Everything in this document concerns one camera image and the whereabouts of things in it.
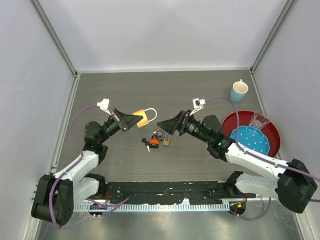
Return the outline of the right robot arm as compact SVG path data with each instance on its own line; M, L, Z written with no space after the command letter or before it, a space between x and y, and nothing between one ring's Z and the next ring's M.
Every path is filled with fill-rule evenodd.
M230 197L236 198L242 193L261 195L301 214L318 188L316 178L302 161L275 159L243 146L223 134L223 126L215 115L198 121L190 110L182 110L175 117L158 122L157 126L170 135L188 133L206 143L212 157L256 173L253 176L235 171L225 186Z

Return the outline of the orange black padlock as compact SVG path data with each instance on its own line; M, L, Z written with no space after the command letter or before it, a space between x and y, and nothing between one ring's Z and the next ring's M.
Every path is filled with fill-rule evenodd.
M158 149L159 148L159 137L155 134L151 137L150 141L149 141L149 147L151 149Z

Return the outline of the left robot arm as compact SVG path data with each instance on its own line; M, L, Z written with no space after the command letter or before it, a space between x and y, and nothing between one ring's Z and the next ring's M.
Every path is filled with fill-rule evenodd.
M104 144L106 140L118 131L128 131L142 119L141 115L114 109L102 125L96 121L87 123L79 156L59 172L45 174L39 179L31 216L60 228L68 223L74 207L82 201L91 196L102 199L107 192L105 178L91 174L90 170L105 159L108 151Z

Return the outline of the large brass padlock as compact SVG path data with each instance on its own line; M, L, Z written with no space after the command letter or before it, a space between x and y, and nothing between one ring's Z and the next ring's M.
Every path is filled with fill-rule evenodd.
M146 112L148 112L148 111L153 111L154 112L154 117L153 118L151 118L151 119L148 118L148 116L146 114ZM152 107L147 108L147 109L140 109L140 110L138 110L136 112L133 112L132 114L135 115L135 116L142 117L142 119L136 124L138 128L142 128L142 127L148 125L150 122L154 121L158 116L158 112Z

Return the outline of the small brass padlock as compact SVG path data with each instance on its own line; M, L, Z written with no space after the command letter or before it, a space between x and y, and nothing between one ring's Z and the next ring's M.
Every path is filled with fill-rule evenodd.
M164 135L164 138L163 138L163 142L162 142L162 145L163 146L166 146L166 147L168 147L169 146L169 144L170 144L170 134L169 133L166 133L165 135Z

